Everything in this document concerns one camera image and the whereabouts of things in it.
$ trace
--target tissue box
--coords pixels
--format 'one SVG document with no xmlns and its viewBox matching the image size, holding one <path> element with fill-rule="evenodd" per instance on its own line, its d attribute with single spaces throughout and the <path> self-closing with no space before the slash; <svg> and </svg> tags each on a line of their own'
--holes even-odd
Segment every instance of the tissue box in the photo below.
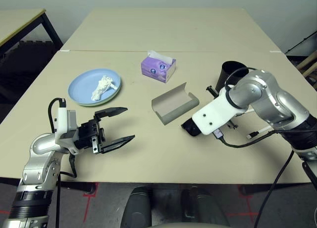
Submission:
<svg viewBox="0 0 317 228">
<path fill-rule="evenodd" d="M 172 76 L 176 68 L 176 60 L 173 59 L 172 65 L 160 59 L 146 57 L 141 63 L 142 74 L 161 82 L 166 83 Z"/>
</svg>

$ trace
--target black metal table leg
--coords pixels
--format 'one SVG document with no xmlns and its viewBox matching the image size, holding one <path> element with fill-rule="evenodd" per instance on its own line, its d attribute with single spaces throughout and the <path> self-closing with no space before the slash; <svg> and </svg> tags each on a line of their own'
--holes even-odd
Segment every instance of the black metal table leg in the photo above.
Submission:
<svg viewBox="0 0 317 228">
<path fill-rule="evenodd" d="M 0 183 L 18 186 L 20 179 L 18 178 L 10 178 L 10 177 L 0 177 Z M 88 194 L 92 194 L 96 190 L 96 184 L 94 182 L 67 182 L 62 181 L 61 187 L 68 189 L 75 189 L 79 191 L 83 191 Z"/>
<path fill-rule="evenodd" d="M 53 41 L 56 49 L 59 50 L 63 46 L 63 42 L 60 40 L 58 34 L 56 33 L 55 29 L 53 28 L 50 20 L 48 19 L 45 13 L 41 15 L 41 18 L 43 19 L 42 25 L 44 29 Z"/>
<path fill-rule="evenodd" d="M 13 37 L 11 37 L 8 41 L 6 41 L 2 46 L 0 46 L 0 56 L 2 56 L 5 52 L 7 52 L 11 47 L 13 47 L 16 43 L 18 43 L 23 37 L 29 34 L 34 28 L 38 25 L 42 24 L 47 34 L 53 41 L 57 50 L 59 50 L 63 46 L 63 42 L 60 40 L 58 34 L 54 30 L 51 22 L 45 13 L 40 15 L 38 18 L 34 19 L 30 24 L 25 26 L 22 30 L 16 33 Z"/>
<path fill-rule="evenodd" d="M 287 187 L 294 187 L 294 186 L 300 186 L 304 185 L 306 183 L 279 183 L 275 186 L 274 190 L 281 189 L 281 188 L 287 188 Z M 247 196 L 247 195 L 253 195 L 258 192 L 266 192 L 269 191 L 272 184 L 242 184 L 239 187 L 239 190 L 241 194 Z"/>
</svg>

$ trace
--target beige tabletop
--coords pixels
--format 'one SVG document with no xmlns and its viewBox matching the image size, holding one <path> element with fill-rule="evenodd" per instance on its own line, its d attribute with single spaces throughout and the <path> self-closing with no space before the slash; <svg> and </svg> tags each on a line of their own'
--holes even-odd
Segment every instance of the beige tabletop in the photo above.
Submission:
<svg viewBox="0 0 317 228">
<path fill-rule="evenodd" d="M 272 72 L 280 86 L 317 116 L 317 94 L 283 54 L 272 53 L 169 53 L 177 60 L 177 69 L 165 84 L 141 74 L 145 52 L 58 52 L 10 114 L 0 125 L 0 176 L 21 177 L 29 158 L 29 146 L 39 134 L 49 132 L 49 102 L 64 97 L 69 110 L 76 110 L 77 123 L 91 119 L 94 111 L 107 107 L 129 110 L 101 121 L 106 138 L 113 140 L 135 134 L 124 147 L 108 154 L 93 155 L 87 149 L 76 157 L 77 181 L 178 182 L 178 183 L 272 183 L 285 163 L 290 145 L 273 135 L 243 149 L 224 146 L 213 135 L 189 136 L 181 127 L 194 112 L 210 102 L 205 90 L 215 85 L 220 68 L 227 60 Z M 94 68 L 115 70 L 122 88 L 110 102 L 94 108 L 79 106 L 67 94 L 70 82 Z M 151 108 L 151 100 L 187 82 L 186 91 L 200 104 L 167 125 Z M 255 114 L 235 118 L 237 130 L 223 127 L 228 143 L 247 141 L 246 134 L 266 126 Z M 70 171 L 68 156 L 62 170 Z M 280 182 L 309 182 L 301 160 L 294 156 Z"/>
<path fill-rule="evenodd" d="M 97 8 L 62 50 L 268 53 L 280 49 L 241 8 Z"/>
<path fill-rule="evenodd" d="M 0 46 L 44 12 L 45 9 L 0 10 Z"/>
</svg>

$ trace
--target white tissue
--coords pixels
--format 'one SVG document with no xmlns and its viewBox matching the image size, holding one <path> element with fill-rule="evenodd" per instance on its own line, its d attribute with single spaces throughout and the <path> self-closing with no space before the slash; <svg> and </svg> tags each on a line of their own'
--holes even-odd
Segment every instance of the white tissue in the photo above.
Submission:
<svg viewBox="0 0 317 228">
<path fill-rule="evenodd" d="M 163 56 L 163 55 L 161 55 L 155 51 L 152 51 L 152 50 L 148 51 L 148 57 L 159 59 L 159 60 L 163 61 L 164 63 L 170 64 L 170 65 L 172 65 L 172 63 L 173 63 L 173 58 L 168 57 L 168 56 Z"/>
<path fill-rule="evenodd" d="M 118 87 L 114 86 L 112 84 L 112 81 L 113 81 L 112 78 L 104 75 L 101 78 L 101 80 L 98 82 L 98 86 L 95 89 L 95 91 L 93 92 L 93 94 L 91 96 L 91 100 L 99 101 L 101 94 L 104 93 L 105 91 L 107 91 L 109 88 L 113 88 L 114 90 L 117 90 Z"/>
</svg>

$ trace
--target plate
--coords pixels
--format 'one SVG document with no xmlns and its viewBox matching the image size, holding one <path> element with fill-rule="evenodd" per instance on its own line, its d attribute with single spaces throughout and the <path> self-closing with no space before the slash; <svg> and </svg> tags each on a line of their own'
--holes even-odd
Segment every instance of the plate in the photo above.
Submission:
<svg viewBox="0 0 317 228">
<path fill-rule="evenodd" d="M 118 89 L 109 88 L 101 95 L 99 101 L 93 101 L 91 100 L 92 93 L 104 75 L 111 77 L 113 85 L 117 86 Z M 68 95 L 79 105 L 87 107 L 97 106 L 111 100 L 120 90 L 120 86 L 121 79 L 116 72 L 106 68 L 97 68 L 84 72 L 75 78 L 68 87 Z"/>
</svg>

